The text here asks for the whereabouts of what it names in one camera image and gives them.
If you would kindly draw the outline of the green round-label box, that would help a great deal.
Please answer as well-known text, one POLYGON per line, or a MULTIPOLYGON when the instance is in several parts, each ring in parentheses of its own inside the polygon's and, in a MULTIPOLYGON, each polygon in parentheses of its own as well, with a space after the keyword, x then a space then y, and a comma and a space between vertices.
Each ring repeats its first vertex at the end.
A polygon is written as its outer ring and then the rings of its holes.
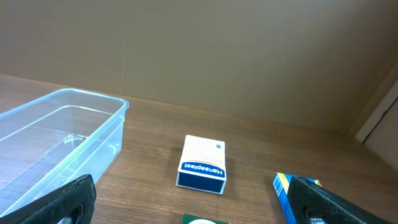
POLYGON ((181 224, 230 224, 230 223, 184 213, 182 215, 181 224))

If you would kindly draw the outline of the white blue Hansaplast box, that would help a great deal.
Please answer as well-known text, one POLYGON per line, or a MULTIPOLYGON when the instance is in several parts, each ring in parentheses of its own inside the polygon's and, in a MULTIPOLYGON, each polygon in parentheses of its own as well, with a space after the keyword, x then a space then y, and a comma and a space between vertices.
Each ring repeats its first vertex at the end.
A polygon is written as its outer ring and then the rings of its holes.
POLYGON ((187 135, 177 170, 177 187, 223 194, 226 185, 225 142, 187 135))

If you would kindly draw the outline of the blue yellow VapoDrops box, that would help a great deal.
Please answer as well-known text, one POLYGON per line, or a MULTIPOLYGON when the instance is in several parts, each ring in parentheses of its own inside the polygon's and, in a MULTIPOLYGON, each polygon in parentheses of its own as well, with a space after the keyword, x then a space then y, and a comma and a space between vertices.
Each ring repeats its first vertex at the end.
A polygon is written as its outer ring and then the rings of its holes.
POLYGON ((292 175, 290 174, 284 174, 278 172, 276 173, 272 184, 279 198, 279 202, 282 207, 287 223, 296 224, 297 222, 287 197, 291 178, 292 175))

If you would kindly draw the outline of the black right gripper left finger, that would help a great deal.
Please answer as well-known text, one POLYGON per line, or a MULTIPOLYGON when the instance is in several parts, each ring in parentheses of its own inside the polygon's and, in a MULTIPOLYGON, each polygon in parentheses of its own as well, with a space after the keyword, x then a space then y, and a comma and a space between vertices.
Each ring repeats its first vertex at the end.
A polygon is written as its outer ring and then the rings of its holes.
POLYGON ((1 217, 1 224, 90 223, 95 200, 95 183, 90 174, 85 174, 1 217))

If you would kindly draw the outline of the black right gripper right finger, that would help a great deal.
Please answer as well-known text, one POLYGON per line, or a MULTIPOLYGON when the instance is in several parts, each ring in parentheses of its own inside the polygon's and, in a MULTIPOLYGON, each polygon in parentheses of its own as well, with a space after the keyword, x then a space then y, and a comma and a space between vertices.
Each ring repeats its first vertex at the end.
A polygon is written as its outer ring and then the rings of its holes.
POLYGON ((287 198, 299 224, 389 224, 304 177, 291 178, 287 198))

